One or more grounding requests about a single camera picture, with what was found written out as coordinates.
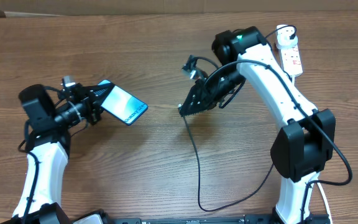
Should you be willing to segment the blue Samsung Galaxy smartphone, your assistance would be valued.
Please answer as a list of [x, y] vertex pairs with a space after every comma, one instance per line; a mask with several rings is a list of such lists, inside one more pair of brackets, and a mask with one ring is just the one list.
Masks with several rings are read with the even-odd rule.
[[114, 85], [101, 107], [128, 126], [132, 125], [148, 109], [146, 103], [117, 85]]

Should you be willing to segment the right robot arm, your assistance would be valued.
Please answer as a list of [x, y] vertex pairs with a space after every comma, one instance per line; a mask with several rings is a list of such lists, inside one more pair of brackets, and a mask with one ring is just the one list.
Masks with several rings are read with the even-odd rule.
[[332, 158], [336, 126], [329, 110], [320, 111], [295, 87], [302, 74], [297, 29], [281, 24], [275, 45], [258, 28], [227, 30], [211, 46], [215, 71], [206, 73], [190, 56], [182, 70], [192, 80], [182, 117], [224, 108], [250, 83], [273, 116], [278, 129], [270, 156], [281, 176], [279, 200], [269, 214], [245, 215], [241, 223], [331, 223], [330, 213], [310, 212], [311, 194], [321, 187], [319, 175]]

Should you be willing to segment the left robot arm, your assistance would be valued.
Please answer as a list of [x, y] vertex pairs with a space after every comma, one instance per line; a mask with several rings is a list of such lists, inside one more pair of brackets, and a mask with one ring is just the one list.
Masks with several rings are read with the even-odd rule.
[[96, 124], [101, 119], [101, 105], [114, 88], [113, 83], [83, 86], [64, 85], [55, 104], [49, 87], [36, 84], [19, 93], [28, 119], [19, 152], [27, 156], [27, 173], [21, 199], [8, 223], [70, 223], [61, 208], [62, 183], [70, 157], [70, 128], [82, 121]]

